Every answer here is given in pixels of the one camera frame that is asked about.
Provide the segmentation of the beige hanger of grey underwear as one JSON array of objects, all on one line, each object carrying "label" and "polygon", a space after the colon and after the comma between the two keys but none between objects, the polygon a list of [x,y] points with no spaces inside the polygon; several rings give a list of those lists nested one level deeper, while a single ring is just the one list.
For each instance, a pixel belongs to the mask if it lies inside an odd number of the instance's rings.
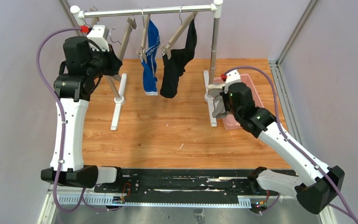
[{"label": "beige hanger of grey underwear", "polygon": [[115,30],[116,28],[113,27],[110,32],[109,32],[109,37],[110,37],[110,41],[112,43],[119,43],[120,44],[120,50],[117,54],[117,57],[120,61],[123,61],[124,59],[124,55],[125,55],[125,52],[126,52],[126,49],[127,49],[127,46],[128,46],[128,43],[129,43],[129,39],[130,39],[130,35],[131,35],[131,32],[132,30],[136,29],[137,28],[137,25],[136,25],[136,19],[135,17],[133,16],[132,18],[131,17],[128,17],[127,18],[127,28],[126,28],[126,31],[123,35],[123,39],[122,41],[119,41],[119,40],[116,40],[114,41],[112,39],[112,31]]}]

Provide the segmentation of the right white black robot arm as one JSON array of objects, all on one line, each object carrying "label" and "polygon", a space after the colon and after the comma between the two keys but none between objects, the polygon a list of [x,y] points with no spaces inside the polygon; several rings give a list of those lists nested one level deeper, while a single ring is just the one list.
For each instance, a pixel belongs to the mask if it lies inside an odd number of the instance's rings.
[{"label": "right white black robot arm", "polygon": [[269,110],[255,105],[252,91],[245,83],[225,85],[220,96],[226,112],[245,131],[273,148],[296,172],[293,176],[266,167],[256,168],[248,177],[255,194],[269,190],[293,197],[312,214],[319,214],[338,196],[345,172],[339,166],[320,161],[293,140]]}]

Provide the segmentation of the blue underwear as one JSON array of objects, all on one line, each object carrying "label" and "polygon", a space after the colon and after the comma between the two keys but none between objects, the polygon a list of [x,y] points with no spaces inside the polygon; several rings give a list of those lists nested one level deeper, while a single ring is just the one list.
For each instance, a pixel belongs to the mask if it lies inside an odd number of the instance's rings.
[{"label": "blue underwear", "polygon": [[160,35],[156,25],[149,20],[149,26],[147,31],[148,48],[145,51],[146,61],[142,61],[141,64],[143,70],[143,89],[148,96],[157,96],[157,62],[156,54],[160,46]]}]

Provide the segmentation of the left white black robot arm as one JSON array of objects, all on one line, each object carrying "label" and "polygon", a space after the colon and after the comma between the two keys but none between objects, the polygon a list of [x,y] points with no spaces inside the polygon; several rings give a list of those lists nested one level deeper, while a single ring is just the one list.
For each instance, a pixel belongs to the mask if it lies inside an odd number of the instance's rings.
[{"label": "left white black robot arm", "polygon": [[123,184],[120,167],[86,165],[83,161],[83,127],[96,79],[118,74],[122,61],[103,37],[74,36],[63,44],[65,60],[54,81],[58,98],[56,143],[49,168],[41,179],[58,185],[93,188],[107,184],[119,189]]}]

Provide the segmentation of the beige hanger of blue underwear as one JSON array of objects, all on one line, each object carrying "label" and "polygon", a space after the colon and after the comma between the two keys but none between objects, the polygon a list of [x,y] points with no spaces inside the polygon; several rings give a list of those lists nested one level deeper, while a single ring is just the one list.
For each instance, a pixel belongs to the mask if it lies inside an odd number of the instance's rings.
[{"label": "beige hanger of blue underwear", "polygon": [[145,14],[144,10],[142,8],[141,8],[141,14],[142,14],[142,21],[143,21],[143,33],[142,33],[142,39],[141,39],[141,47],[140,47],[140,50],[137,51],[137,55],[140,58],[140,62],[147,62],[145,52],[146,52],[146,44],[147,44],[147,38],[148,38],[150,15]]}]

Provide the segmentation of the grey underwear beige waistband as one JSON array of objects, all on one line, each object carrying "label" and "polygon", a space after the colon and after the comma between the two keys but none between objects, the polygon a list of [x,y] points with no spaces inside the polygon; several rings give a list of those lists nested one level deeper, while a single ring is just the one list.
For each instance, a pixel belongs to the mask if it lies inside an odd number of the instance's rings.
[{"label": "grey underwear beige waistband", "polygon": [[225,84],[210,84],[207,87],[209,95],[213,98],[212,116],[217,119],[225,118],[230,112],[226,109],[223,96],[227,94]]}]

